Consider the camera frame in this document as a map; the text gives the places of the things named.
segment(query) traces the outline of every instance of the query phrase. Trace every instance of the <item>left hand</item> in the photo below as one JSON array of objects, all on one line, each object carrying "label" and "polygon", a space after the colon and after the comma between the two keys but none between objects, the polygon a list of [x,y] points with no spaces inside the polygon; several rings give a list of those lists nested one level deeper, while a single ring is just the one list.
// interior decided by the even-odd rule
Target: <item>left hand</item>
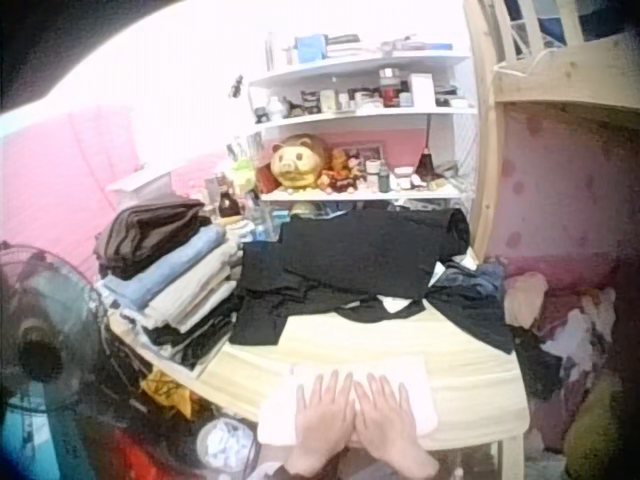
[{"label": "left hand", "polygon": [[348,374],[338,390],[338,371],[334,370],[323,391],[322,375],[318,375],[308,403],[304,387],[298,386],[296,446],[284,464],[289,473],[311,477],[345,447],[355,418],[355,402],[349,401],[352,383],[353,375]]}]

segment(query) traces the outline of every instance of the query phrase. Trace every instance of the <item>white shelf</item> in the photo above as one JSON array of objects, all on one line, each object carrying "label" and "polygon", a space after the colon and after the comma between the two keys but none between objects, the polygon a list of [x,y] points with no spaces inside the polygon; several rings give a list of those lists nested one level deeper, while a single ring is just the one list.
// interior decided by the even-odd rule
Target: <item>white shelf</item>
[{"label": "white shelf", "polygon": [[285,190],[276,190],[274,192],[261,195],[260,199],[265,202],[366,202],[370,200],[399,200],[401,198],[413,200],[439,200],[460,197],[462,197],[462,193],[460,193],[457,188],[452,185],[446,185],[433,192],[400,190],[389,193],[379,193],[360,189],[353,193],[327,194],[322,190],[310,189],[289,194]]},{"label": "white shelf", "polygon": [[418,50],[393,52],[389,55],[370,54],[352,57],[329,58],[318,62],[293,65],[269,72],[248,82],[249,87],[274,88],[297,83],[303,78],[346,76],[360,72],[375,71],[385,67],[407,68],[452,67],[470,58],[470,53],[460,50]]},{"label": "white shelf", "polygon": [[319,113],[317,115],[305,115],[303,117],[286,118],[275,122],[260,123],[255,126],[256,130],[266,130],[269,128],[286,127],[288,125],[298,125],[302,123],[326,122],[328,120],[351,120],[371,117],[397,117],[400,115],[427,115],[427,114],[464,114],[477,115],[477,108],[370,108],[365,110],[350,110],[345,112]]}]

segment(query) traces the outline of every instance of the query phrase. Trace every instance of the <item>right hand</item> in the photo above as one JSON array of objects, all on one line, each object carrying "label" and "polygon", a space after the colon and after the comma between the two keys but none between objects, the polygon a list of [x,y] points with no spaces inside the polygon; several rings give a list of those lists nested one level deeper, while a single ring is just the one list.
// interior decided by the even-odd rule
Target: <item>right hand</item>
[{"label": "right hand", "polygon": [[401,383],[399,400],[389,380],[367,376],[371,397],[363,385],[354,383],[360,411],[356,413],[356,433],[367,451],[407,478],[431,478],[438,462],[418,443],[416,421],[409,393]]}]

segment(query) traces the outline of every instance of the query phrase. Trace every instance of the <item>brown bottle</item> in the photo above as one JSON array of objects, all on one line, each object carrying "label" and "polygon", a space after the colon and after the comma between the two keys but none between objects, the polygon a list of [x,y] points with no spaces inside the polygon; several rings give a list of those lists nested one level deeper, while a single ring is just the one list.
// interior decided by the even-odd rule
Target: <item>brown bottle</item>
[{"label": "brown bottle", "polygon": [[237,217],[240,215],[240,204],[226,188],[220,193],[218,213],[220,214],[220,218]]}]

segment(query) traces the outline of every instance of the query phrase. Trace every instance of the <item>brown folded clothes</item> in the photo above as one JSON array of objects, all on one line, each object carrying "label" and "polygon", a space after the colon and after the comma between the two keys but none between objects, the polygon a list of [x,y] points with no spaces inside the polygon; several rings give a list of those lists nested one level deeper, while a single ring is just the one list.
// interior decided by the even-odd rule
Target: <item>brown folded clothes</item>
[{"label": "brown folded clothes", "polygon": [[184,245],[211,224],[200,215],[203,207],[199,200],[166,195],[122,210],[96,239],[101,275],[129,280]]}]

